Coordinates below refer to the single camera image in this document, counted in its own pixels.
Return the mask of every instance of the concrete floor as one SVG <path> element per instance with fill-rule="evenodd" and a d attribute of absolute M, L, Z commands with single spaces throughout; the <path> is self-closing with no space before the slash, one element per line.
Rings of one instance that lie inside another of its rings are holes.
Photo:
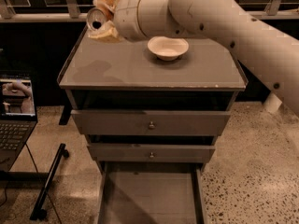
<path fill-rule="evenodd" d="M 47 172 L 66 143 L 70 158 L 62 159 L 50 197 L 62 223 L 94 223 L 101 175 L 73 120 L 58 125 L 61 113 L 61 107 L 39 107 L 28 146 L 39 172 Z M 25 147 L 12 171 L 34 170 Z M 202 184 L 207 223 L 299 223 L 299 118 L 285 107 L 272 115 L 260 103 L 235 103 Z M 37 186 L 8 186 L 0 223 L 42 222 L 29 220 L 38 193 Z M 44 209 L 43 222 L 59 223 L 49 199 Z"/>

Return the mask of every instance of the image on laptop screen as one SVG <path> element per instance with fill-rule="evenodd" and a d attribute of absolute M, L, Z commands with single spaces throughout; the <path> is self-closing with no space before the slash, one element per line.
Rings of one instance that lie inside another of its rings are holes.
<path fill-rule="evenodd" d="M 0 75 L 1 117 L 36 115 L 32 83 L 29 77 Z"/>

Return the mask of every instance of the laptop screen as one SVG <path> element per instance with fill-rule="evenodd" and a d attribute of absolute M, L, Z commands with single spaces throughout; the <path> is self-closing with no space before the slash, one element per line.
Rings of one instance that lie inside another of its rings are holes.
<path fill-rule="evenodd" d="M 36 119 L 32 82 L 28 75 L 0 73 L 0 88 L 0 119 Z"/>

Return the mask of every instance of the table top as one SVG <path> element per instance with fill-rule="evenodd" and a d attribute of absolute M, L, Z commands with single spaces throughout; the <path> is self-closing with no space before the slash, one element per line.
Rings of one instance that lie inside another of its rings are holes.
<path fill-rule="evenodd" d="M 187 39 L 189 50 L 172 62 L 158 59 L 148 41 L 108 44 L 85 33 L 66 63 L 63 89 L 234 90 L 247 80 L 231 53 L 210 39 Z"/>

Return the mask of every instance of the laptop keyboard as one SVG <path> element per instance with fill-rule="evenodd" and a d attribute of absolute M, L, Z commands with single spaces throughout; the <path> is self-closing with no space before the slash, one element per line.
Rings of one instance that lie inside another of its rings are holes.
<path fill-rule="evenodd" d="M 0 123 L 0 150 L 17 150 L 28 129 L 26 124 Z"/>

